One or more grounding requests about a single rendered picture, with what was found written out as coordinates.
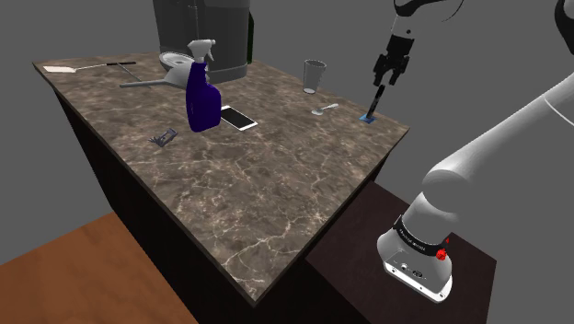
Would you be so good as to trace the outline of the blue spray bottle white trigger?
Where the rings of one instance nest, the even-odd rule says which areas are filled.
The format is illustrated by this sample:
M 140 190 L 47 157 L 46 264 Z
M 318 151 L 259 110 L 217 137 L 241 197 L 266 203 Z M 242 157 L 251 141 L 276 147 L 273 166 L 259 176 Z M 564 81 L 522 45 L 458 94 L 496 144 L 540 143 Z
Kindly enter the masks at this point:
M 186 87 L 186 110 L 189 127 L 195 133 L 218 126 L 221 121 L 221 94 L 208 83 L 205 62 L 206 56 L 213 60 L 211 48 L 215 43 L 215 40 L 193 40 L 188 44 L 193 63 Z

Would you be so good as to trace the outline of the large grey kitchen appliance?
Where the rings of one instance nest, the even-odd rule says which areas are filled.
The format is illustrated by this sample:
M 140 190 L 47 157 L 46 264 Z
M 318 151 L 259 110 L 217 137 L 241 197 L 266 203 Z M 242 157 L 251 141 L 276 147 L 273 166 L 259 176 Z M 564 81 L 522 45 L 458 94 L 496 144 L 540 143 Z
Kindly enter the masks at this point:
M 191 54 L 188 44 L 215 40 L 212 84 L 247 75 L 250 0 L 153 0 L 160 52 Z

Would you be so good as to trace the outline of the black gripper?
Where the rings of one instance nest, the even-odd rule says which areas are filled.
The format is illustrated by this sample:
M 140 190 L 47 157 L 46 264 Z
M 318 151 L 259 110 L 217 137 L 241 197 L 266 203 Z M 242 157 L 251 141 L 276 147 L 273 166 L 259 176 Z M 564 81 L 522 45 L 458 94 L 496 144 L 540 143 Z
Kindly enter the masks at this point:
M 393 69 L 393 73 L 388 81 L 390 86 L 394 86 L 398 78 L 406 71 L 407 60 L 414 40 L 392 35 L 386 46 L 386 54 L 381 54 L 373 69 L 373 84 L 379 87 L 387 68 Z

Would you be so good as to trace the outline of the white bowl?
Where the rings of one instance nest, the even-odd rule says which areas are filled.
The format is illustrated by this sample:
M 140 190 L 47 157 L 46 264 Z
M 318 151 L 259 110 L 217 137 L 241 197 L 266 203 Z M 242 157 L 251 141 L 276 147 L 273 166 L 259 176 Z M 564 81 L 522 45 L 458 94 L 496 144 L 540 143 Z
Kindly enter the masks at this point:
M 192 64 L 194 60 L 192 57 L 184 53 L 161 52 L 159 54 L 159 62 L 166 71 L 169 71 L 170 69 L 183 64 Z

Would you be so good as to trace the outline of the grey long-handled pan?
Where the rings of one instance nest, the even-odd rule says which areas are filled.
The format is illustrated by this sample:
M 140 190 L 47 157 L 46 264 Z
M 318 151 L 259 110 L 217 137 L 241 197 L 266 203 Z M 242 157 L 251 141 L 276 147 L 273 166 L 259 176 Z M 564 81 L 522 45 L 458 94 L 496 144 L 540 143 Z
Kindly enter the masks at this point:
M 144 86 L 170 86 L 185 90 L 187 88 L 189 71 L 192 63 L 183 63 L 172 67 L 162 79 L 152 81 L 140 81 L 120 84 L 120 87 L 144 87 Z

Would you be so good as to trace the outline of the grey drinking glass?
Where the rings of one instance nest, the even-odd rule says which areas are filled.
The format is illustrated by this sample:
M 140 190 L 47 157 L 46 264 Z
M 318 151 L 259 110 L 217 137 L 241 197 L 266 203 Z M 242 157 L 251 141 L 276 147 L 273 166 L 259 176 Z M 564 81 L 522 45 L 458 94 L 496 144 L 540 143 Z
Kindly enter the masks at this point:
M 327 65 L 318 60 L 304 61 L 303 92 L 315 94 Z

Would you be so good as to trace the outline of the dark folding key tool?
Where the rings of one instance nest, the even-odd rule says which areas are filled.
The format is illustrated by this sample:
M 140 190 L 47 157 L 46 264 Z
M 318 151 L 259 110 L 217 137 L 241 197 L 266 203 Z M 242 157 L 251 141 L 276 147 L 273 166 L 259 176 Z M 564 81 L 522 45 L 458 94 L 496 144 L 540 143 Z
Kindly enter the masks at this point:
M 178 132 L 173 128 L 168 128 L 164 133 L 159 136 L 153 136 L 148 139 L 150 143 L 156 144 L 159 147 L 164 147 L 166 144 L 170 143 L 176 136 Z

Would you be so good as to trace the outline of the dark robot stand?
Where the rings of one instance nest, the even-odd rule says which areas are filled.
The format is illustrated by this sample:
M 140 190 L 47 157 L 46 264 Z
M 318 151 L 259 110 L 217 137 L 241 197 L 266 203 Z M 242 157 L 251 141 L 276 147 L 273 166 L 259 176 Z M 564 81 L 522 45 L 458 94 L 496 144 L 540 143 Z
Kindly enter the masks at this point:
M 487 324 L 496 261 L 461 237 L 449 236 L 453 288 L 440 304 L 385 272 L 376 240 L 407 208 L 370 182 L 308 254 L 307 261 L 359 312 L 327 324 Z

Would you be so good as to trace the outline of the white smartphone black screen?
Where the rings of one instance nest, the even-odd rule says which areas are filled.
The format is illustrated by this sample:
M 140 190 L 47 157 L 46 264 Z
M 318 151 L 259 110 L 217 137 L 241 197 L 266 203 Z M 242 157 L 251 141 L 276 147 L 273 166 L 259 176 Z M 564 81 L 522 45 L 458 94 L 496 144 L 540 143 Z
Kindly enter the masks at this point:
M 258 125 L 256 121 L 229 105 L 221 107 L 221 118 L 240 132 Z

